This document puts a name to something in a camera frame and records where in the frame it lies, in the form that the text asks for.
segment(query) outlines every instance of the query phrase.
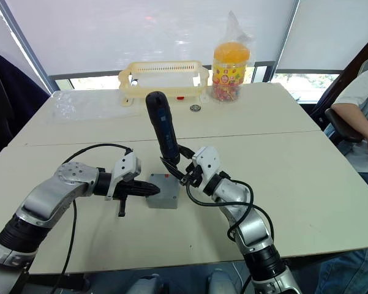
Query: window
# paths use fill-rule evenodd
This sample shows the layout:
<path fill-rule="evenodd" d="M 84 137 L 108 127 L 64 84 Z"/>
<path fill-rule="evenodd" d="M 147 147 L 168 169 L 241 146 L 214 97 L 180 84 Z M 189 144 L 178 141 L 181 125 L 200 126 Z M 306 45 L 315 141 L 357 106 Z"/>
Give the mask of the window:
<path fill-rule="evenodd" d="M 280 83 L 298 103 L 315 104 L 339 76 L 337 73 L 276 73 L 273 83 Z"/>
<path fill-rule="evenodd" d="M 247 67 L 244 77 L 244 84 L 250 83 L 252 80 L 254 67 Z M 208 86 L 212 85 L 212 69 L 208 70 Z M 60 90 L 75 89 L 75 90 L 97 90 L 97 89 L 118 89 L 120 82 L 118 76 L 106 75 L 103 77 L 86 77 L 86 78 L 69 78 L 56 80 Z M 193 79 L 194 83 L 199 83 L 199 80 Z"/>

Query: gray block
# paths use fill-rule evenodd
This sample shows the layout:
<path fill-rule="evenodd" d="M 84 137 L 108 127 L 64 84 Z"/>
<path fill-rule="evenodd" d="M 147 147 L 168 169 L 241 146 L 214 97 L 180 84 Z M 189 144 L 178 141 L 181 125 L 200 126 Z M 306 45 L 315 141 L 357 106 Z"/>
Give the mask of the gray block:
<path fill-rule="evenodd" d="M 178 180 L 168 174 L 152 173 L 149 182 L 159 187 L 160 192 L 146 197 L 148 207 L 176 209 L 178 204 Z"/>

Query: white shirt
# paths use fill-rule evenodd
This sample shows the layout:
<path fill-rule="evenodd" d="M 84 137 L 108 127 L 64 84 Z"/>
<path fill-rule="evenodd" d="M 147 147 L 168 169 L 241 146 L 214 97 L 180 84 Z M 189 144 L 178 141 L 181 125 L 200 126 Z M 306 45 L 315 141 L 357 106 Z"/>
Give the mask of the white shirt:
<path fill-rule="evenodd" d="M 351 103 L 362 105 L 368 98 L 368 70 L 353 80 L 338 96 L 334 104 Z M 347 160 L 359 173 L 368 173 L 368 146 L 367 141 L 353 145 L 353 149 L 346 155 Z"/>

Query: white table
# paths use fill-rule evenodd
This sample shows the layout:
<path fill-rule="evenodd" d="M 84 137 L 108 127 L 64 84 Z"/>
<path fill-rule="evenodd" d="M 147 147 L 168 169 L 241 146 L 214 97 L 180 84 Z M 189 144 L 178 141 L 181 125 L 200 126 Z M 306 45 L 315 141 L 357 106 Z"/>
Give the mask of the white table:
<path fill-rule="evenodd" d="M 31 118 L 10 146 L 156 139 L 144 99 L 132 107 L 132 116 L 53 123 L 52 113 L 57 98 L 62 95 L 82 95 L 84 99 L 93 98 L 109 103 L 116 99 L 118 104 L 122 99 L 119 90 L 58 91 Z M 201 105 L 198 113 L 189 110 L 193 103 Z M 280 84 L 243 85 L 241 97 L 234 103 L 220 104 L 213 99 L 207 99 L 206 102 L 188 99 L 182 102 L 171 101 L 170 107 L 177 138 L 320 130 Z"/>
<path fill-rule="evenodd" d="M 252 185 L 255 203 L 272 217 L 281 256 L 368 247 L 368 186 L 320 131 L 179 140 L 197 150 L 217 148 L 222 168 Z M 124 142 L 142 160 L 138 179 L 165 173 L 156 141 Z M 27 194 L 61 162 L 87 145 L 11 146 L 0 154 L 0 230 Z M 117 148 L 93 149 L 77 160 L 111 169 Z M 127 216 L 101 196 L 78 199 L 78 225 L 68 272 L 90 272 L 239 260 L 226 237 L 228 224 L 216 208 L 190 202 L 181 189 L 179 207 L 149 209 L 129 197 Z M 40 246 L 31 273 L 58 273 L 70 239 L 72 209 Z"/>

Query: person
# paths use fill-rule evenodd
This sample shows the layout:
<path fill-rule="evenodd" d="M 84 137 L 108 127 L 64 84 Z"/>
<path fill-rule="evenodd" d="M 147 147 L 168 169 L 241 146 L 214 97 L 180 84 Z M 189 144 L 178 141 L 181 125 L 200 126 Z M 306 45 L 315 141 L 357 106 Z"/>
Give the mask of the person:
<path fill-rule="evenodd" d="M 364 137 L 355 144 L 343 141 L 338 148 L 368 184 L 368 60 L 331 108 Z M 326 134 L 331 131 L 331 126 L 325 130 Z M 364 294 L 367 291 L 368 249 L 352 251 L 321 264 L 315 294 Z"/>

